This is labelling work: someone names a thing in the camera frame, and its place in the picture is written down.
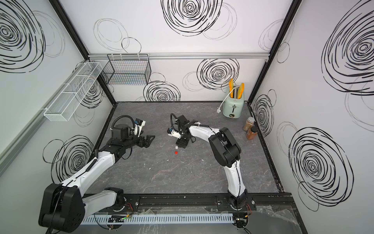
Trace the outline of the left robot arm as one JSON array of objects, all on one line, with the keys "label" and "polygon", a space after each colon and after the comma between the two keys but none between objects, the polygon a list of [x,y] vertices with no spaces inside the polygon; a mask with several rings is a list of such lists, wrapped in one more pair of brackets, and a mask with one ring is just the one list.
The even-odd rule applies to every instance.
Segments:
[{"label": "left robot arm", "polygon": [[89,187],[110,167],[117,163],[134,146],[150,147],[154,135],[143,136],[146,122],[141,119],[127,118],[127,124],[112,123],[112,136],[100,150],[95,150],[93,159],[75,174],[59,184],[52,183],[45,190],[41,203],[38,223],[45,227],[48,234],[71,233],[82,221],[103,209],[122,211],[127,202],[122,189],[109,187],[102,192],[85,196]]}]

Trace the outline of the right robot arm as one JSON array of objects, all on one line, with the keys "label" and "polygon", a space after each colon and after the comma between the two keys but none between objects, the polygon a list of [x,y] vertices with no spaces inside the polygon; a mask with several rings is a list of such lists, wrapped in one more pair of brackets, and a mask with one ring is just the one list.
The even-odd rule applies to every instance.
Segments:
[{"label": "right robot arm", "polygon": [[233,209],[240,210],[245,206],[247,189],[243,183],[240,170],[240,153],[237,140],[226,127],[217,129],[198,121],[188,121],[185,116],[170,114],[171,127],[167,133],[177,138],[176,146],[186,148],[189,142],[200,138],[209,143],[216,161],[223,166],[228,181],[229,202]]}]

